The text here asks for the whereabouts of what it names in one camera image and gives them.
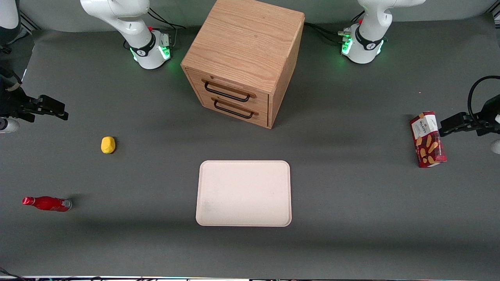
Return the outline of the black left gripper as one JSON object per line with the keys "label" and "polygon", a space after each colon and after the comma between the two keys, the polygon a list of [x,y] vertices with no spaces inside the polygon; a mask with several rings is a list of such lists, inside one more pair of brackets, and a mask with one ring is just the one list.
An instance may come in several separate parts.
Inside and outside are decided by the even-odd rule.
{"label": "black left gripper", "polygon": [[441,128],[439,129],[441,137],[452,133],[470,131],[476,131],[478,136],[487,135],[488,133],[500,133],[500,96],[496,95],[487,100],[482,110],[477,113],[473,113],[471,102],[472,95],[469,95],[468,113],[473,120],[471,125],[469,125],[468,114],[466,112],[459,112],[441,121]]}

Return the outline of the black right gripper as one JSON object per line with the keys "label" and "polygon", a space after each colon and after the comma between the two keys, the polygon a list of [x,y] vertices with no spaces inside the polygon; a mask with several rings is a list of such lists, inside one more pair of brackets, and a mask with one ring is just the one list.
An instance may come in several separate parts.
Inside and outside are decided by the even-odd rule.
{"label": "black right gripper", "polygon": [[0,114],[3,118],[22,119],[34,122],[36,114],[54,116],[64,121],[68,120],[69,114],[65,112],[65,104],[47,95],[39,96],[39,108],[37,110],[37,99],[28,96],[21,87],[21,80],[15,76],[15,80],[1,75]]}

